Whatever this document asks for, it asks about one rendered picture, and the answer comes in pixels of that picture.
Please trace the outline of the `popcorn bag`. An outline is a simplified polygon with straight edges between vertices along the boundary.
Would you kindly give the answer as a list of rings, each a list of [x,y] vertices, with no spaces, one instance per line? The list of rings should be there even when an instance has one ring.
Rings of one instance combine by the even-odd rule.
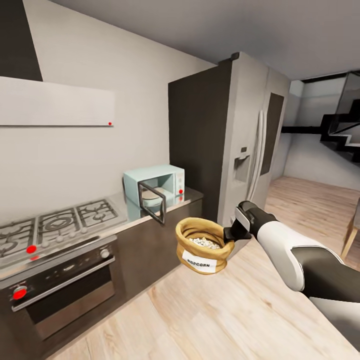
[[[224,227],[202,218],[188,217],[175,229],[179,260],[201,275],[216,275],[227,265],[227,258],[235,248],[235,240],[224,241]],[[210,242],[213,247],[200,245],[195,240]],[[215,247],[217,246],[217,247]]]

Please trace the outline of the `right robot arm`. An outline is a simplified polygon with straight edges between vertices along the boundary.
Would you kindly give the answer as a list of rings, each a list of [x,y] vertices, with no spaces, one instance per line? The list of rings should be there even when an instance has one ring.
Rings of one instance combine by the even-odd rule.
[[[283,282],[303,293],[360,353],[360,271],[249,200],[239,203],[230,223],[223,228],[223,240],[255,237]]]

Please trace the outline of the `microwave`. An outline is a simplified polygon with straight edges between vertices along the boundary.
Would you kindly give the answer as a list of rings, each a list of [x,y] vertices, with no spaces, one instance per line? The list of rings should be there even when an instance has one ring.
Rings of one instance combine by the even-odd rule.
[[[166,163],[131,169],[123,182],[125,195],[165,228],[167,199],[185,192],[185,170]]]

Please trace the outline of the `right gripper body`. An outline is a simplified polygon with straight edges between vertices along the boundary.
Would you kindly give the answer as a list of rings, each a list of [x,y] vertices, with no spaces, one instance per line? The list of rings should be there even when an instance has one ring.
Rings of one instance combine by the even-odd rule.
[[[251,240],[253,235],[249,231],[240,231],[234,225],[223,228],[223,240]]]

